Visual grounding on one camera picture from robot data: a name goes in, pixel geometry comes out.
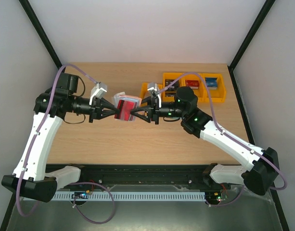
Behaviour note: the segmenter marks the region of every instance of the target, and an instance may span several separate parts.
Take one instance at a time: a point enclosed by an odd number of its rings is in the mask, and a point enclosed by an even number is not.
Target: white wall
[[[235,75],[256,143],[278,152],[289,183],[278,193],[295,231],[295,0],[275,2]]]
[[[265,0],[30,0],[64,62],[230,64]]]
[[[0,225],[11,193],[1,186],[23,153],[36,97],[56,67],[17,0],[0,1]]]

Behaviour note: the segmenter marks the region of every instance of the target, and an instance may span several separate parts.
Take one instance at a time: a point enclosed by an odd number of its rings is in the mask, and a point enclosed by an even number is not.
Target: yellow organizer tray
[[[159,89],[162,89],[165,85],[166,79],[177,79],[183,73],[176,72],[166,72],[163,73],[163,84],[158,84]],[[223,82],[223,77],[221,74],[212,74],[212,73],[198,73],[205,80],[206,77],[217,78],[218,87],[216,90],[209,90],[211,94],[212,102],[215,103],[223,103],[226,98],[226,89]],[[198,80],[199,81],[199,89],[193,89],[194,94],[198,97],[198,102],[209,102],[209,98],[207,95],[206,88],[204,84],[201,82],[200,78],[196,75],[187,75],[179,80],[180,87],[186,86],[186,80]],[[144,99],[145,94],[147,93],[147,85],[148,83],[142,83],[140,98]],[[165,92],[161,94],[161,99],[163,102],[172,102],[174,101],[174,97],[166,97]]]

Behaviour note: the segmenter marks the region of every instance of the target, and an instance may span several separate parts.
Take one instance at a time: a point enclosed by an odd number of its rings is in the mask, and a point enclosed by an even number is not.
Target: gray floor
[[[28,211],[33,201],[23,201]],[[204,202],[117,202],[114,218],[103,225],[85,221],[70,202],[42,203],[29,218],[16,208],[8,231],[281,231],[273,203],[243,195],[236,203],[209,208]],[[86,202],[81,210],[90,219],[105,220],[110,202]]]

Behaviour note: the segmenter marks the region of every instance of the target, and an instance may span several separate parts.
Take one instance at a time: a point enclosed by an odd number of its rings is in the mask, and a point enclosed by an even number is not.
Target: wooden table
[[[247,140],[242,116],[238,107],[231,78],[226,64],[139,64],[139,63],[74,63],[97,81],[108,86],[105,98],[121,91],[129,95],[140,95],[142,82],[162,82],[163,72],[221,73],[227,89],[225,103],[215,103],[218,122],[233,134]],[[67,73],[80,75],[69,67]],[[86,77],[86,98],[94,86]],[[79,83],[78,93],[82,91]],[[198,107],[210,114],[209,103]],[[69,122],[82,119],[67,114]],[[88,120],[83,124],[69,125],[63,122],[59,128],[48,164],[236,164],[231,156],[218,147],[186,133],[180,122],[167,123],[162,119],[159,125],[115,121],[113,117],[103,120]]]

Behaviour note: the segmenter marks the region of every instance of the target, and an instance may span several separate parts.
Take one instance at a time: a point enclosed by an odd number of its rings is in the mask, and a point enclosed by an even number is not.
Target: black wire
[[[82,84],[83,84],[83,92],[82,92],[82,94],[80,94],[80,95],[75,95],[76,97],[82,97],[83,95],[84,95],[84,93],[85,93],[85,83],[84,83],[84,81],[83,81],[83,79],[80,77],[80,76],[78,76],[79,77],[79,79],[81,80],[81,82],[82,82]]]
[[[83,121],[80,121],[80,122],[70,123],[70,122],[65,121],[65,119],[63,119],[63,121],[64,121],[65,123],[67,123],[67,124],[82,124],[82,123],[84,123],[84,121],[85,121],[85,119],[86,119],[86,116],[85,116],[84,114],[83,114],[83,116],[84,116],[84,119],[83,119]]]
[[[166,118],[168,118],[168,117],[163,117],[163,120],[165,122],[176,122],[176,121],[179,121],[180,120],[180,118],[177,118],[177,119],[166,119]]]

